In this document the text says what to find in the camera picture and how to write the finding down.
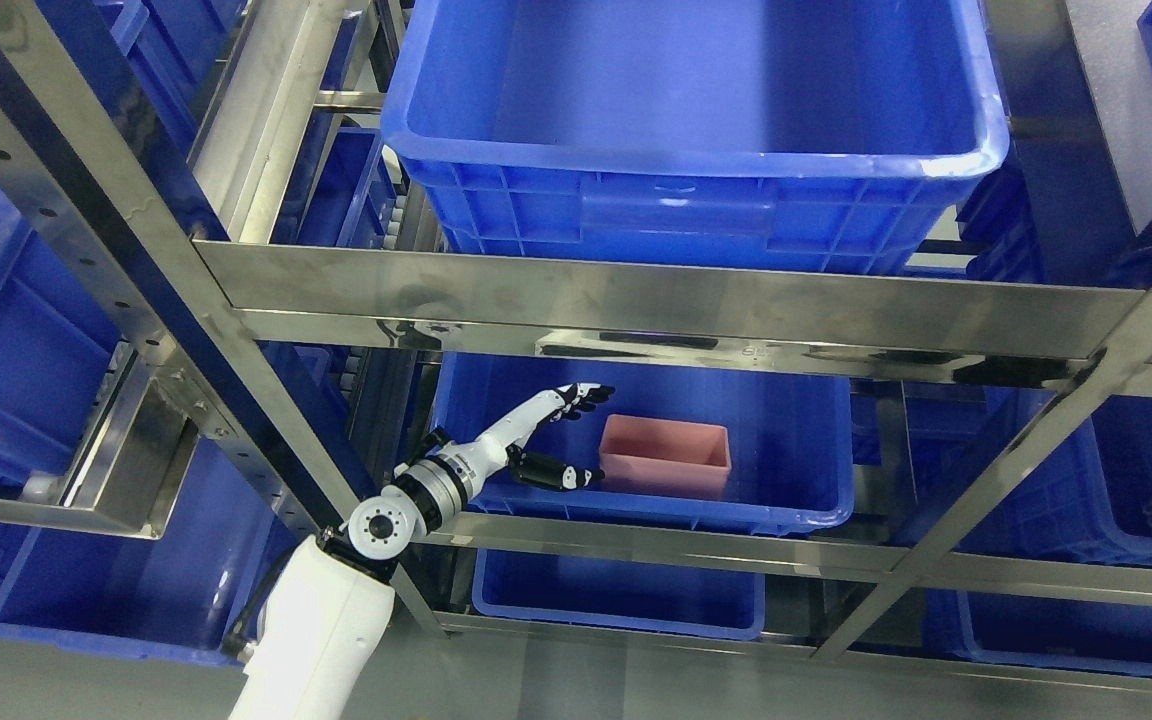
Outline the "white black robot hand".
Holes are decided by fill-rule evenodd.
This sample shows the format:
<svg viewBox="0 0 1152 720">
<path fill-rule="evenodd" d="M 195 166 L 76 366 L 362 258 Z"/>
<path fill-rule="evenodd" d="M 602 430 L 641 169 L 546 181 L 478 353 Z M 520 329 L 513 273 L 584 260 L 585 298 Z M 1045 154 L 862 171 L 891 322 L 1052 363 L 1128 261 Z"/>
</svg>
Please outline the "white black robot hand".
<svg viewBox="0 0 1152 720">
<path fill-rule="evenodd" d="M 500 471 L 508 471 L 522 486 L 554 493 L 594 486 L 605 479 L 602 469 L 529 450 L 526 445 L 550 424 L 593 414 L 613 393 L 614 387 L 600 382 L 536 392 L 468 442 L 454 442 L 445 429 L 431 430 L 429 450 L 399 465 L 381 493 L 406 497 L 420 511 L 425 526 L 434 530 L 465 510 Z"/>
</svg>

